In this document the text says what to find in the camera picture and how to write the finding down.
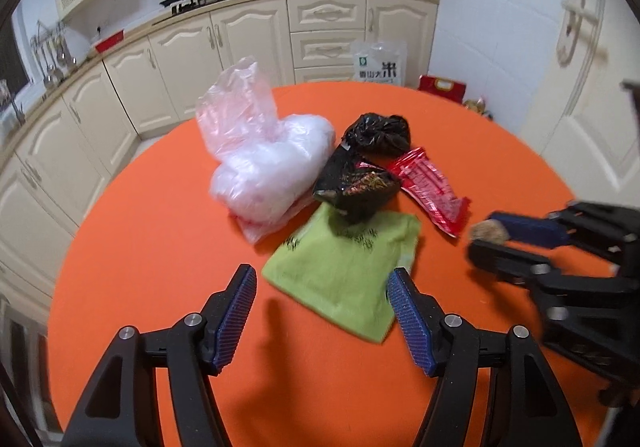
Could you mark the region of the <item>black plastic bag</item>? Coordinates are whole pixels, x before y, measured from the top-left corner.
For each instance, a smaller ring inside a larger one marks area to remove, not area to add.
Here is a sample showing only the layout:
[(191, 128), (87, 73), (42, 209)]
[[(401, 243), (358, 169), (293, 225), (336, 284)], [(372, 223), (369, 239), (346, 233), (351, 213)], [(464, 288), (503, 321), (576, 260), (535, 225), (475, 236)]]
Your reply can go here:
[(404, 117), (368, 112), (345, 130), (342, 142), (362, 154), (399, 157), (410, 150), (410, 126)]

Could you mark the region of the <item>white door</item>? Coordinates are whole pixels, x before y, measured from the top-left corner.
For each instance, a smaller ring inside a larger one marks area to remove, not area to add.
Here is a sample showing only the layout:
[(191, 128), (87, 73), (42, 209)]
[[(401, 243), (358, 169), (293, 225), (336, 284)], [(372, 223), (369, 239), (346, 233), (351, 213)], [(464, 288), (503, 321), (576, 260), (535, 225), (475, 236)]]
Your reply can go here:
[[(579, 198), (638, 206), (639, 128), (624, 81), (639, 79), (639, 23), (626, 0), (605, 0), (599, 43), (602, 64), (579, 42), (572, 62), (556, 60), (564, 11), (552, 33), (552, 53), (520, 136), (538, 152)], [(594, 9), (596, 0), (587, 0)]]

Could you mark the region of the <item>clear white plastic bag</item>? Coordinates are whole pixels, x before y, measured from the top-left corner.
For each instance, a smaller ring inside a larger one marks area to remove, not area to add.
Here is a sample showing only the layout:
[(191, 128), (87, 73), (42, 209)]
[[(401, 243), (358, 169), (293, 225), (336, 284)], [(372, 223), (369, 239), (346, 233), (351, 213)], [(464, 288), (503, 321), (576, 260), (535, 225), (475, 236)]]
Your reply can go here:
[(311, 203), (311, 187), (334, 150), (334, 127), (318, 115), (279, 117), (254, 57), (221, 72), (198, 100), (195, 120), (219, 162), (209, 195), (228, 209), (249, 243)]

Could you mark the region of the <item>red rice bag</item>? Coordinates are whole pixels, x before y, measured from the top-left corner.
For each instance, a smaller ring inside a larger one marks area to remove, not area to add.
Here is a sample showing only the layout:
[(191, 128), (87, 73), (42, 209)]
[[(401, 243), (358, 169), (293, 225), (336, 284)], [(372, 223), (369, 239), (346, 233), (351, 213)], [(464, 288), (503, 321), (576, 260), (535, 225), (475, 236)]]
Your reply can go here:
[(423, 74), (419, 78), (418, 90), (461, 104), (464, 100), (466, 85), (454, 80)]

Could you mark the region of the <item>orange round table cloth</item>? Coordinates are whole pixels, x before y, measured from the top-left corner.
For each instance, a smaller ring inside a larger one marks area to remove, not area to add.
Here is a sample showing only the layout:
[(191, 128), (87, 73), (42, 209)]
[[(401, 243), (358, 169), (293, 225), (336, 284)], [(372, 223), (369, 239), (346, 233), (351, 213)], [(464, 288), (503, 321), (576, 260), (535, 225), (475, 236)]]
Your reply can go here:
[[(368, 112), (400, 115), (454, 196), (471, 201), (469, 224), (494, 211), (546, 215), (575, 198), (544, 159), (497, 123), (397, 86), (357, 82), (285, 86), (281, 116), (328, 119), (340, 138)], [(370, 318), (393, 316), (374, 266), (390, 238), (373, 223), (329, 232), (329, 211), (311, 206), (250, 245), (209, 193), (218, 163), (194, 121), (132, 161), (80, 224), (68, 249), (48, 323), (53, 404), (66, 429), (108, 343), (126, 325), (168, 328), (224, 289), (236, 267), (259, 271), (256, 302), (232, 364), (213, 388), (233, 446), (410, 446), (435, 380), (416, 367), (397, 325), (382, 343), (361, 339), (318, 311), (338, 303)], [(527, 292), (474, 271), (466, 228), (451, 240), (411, 198), (388, 210), (420, 225), (411, 274), (446, 313), (477, 328), (524, 325), (539, 337)]]

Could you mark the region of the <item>red basin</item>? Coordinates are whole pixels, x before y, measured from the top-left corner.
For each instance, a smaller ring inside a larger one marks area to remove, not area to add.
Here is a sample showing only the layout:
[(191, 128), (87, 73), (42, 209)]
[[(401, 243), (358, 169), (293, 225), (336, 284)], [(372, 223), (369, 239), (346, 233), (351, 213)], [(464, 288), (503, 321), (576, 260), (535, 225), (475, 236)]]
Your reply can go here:
[(115, 45), (119, 44), (124, 40), (125, 30), (119, 30), (112, 34), (111, 36), (101, 40), (100, 42), (94, 44), (94, 49), (98, 54), (102, 54), (108, 51), (110, 48), (114, 48)]

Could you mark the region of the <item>brown food scrap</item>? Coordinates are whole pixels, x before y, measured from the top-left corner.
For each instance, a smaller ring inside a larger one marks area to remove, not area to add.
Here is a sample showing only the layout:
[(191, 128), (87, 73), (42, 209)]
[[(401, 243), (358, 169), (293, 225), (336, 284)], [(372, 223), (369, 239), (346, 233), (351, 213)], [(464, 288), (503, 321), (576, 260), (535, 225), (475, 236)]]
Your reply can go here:
[(471, 227), (470, 239), (487, 241), (494, 245), (504, 245), (510, 240), (510, 235), (506, 226), (497, 220), (489, 219)]

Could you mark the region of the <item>cream lower kitchen cabinets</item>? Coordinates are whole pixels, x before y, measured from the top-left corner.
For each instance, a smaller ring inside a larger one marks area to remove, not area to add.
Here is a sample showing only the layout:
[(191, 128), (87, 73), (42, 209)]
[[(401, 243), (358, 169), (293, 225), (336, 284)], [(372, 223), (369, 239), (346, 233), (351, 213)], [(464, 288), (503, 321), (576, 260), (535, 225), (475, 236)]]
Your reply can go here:
[(352, 41), (401, 40), (428, 68), (439, 0), (225, 0), (128, 34), (29, 112), (1, 147), (1, 268), (50, 292), (78, 226), (143, 136), (193, 117), (253, 56), (273, 85), (345, 77)]

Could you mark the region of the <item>red snack wrapper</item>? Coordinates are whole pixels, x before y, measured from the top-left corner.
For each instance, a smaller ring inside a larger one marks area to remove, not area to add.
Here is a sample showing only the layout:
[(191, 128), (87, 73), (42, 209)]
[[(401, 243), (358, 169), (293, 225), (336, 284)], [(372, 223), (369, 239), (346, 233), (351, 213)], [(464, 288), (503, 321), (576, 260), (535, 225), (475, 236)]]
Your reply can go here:
[(388, 170), (400, 181), (401, 190), (442, 233), (452, 239), (461, 236), (469, 219), (471, 200), (454, 193), (448, 178), (423, 148), (409, 150), (390, 163)]

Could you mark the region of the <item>black steak sauce packet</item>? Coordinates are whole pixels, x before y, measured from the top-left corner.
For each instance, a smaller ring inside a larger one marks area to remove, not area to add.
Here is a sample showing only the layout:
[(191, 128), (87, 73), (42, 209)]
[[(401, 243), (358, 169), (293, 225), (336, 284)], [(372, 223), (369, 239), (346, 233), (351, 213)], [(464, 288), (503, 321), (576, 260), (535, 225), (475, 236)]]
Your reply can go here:
[(399, 190), (396, 176), (341, 144), (320, 172), (312, 196), (329, 204), (349, 224), (358, 224), (371, 219)]

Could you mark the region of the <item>white rice bag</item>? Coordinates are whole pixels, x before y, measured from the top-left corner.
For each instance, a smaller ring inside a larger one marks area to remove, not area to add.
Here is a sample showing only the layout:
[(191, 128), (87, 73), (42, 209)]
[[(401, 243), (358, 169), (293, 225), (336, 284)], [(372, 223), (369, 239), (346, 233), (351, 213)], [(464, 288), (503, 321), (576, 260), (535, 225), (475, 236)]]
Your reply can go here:
[(354, 80), (404, 86), (407, 71), (405, 41), (352, 42)]

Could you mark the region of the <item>hanging utensil rack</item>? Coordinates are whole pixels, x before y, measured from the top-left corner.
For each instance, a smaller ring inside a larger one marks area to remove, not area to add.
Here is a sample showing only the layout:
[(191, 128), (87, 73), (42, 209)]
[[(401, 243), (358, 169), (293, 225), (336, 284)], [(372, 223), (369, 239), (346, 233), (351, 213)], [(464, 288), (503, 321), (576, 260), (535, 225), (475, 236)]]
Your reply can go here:
[(47, 92), (55, 90), (77, 70), (78, 61), (70, 51), (63, 24), (49, 27), (38, 20), (36, 34), (29, 44)]

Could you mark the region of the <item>sink faucet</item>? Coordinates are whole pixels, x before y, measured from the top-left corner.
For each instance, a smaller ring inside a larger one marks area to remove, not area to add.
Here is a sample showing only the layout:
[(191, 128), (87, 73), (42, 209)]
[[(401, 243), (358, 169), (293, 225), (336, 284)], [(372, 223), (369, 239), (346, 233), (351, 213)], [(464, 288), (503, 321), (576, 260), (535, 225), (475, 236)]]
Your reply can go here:
[(2, 114), (8, 110), (12, 111), (19, 126), (22, 126), (25, 123), (26, 117), (24, 111), (17, 105), (15, 95), (9, 89), (8, 81), (6, 81), (6, 79), (0, 80), (0, 108)]

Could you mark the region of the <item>light green plastic bag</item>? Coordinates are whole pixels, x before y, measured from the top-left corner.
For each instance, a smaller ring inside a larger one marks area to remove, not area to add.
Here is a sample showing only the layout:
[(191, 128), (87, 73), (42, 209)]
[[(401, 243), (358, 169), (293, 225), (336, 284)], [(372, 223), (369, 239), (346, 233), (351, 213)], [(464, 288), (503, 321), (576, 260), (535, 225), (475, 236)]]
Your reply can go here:
[(397, 267), (410, 271), (420, 220), (380, 211), (349, 224), (329, 204), (292, 233), (262, 267), (262, 276), (333, 325), (380, 344), (394, 320), (386, 282)]

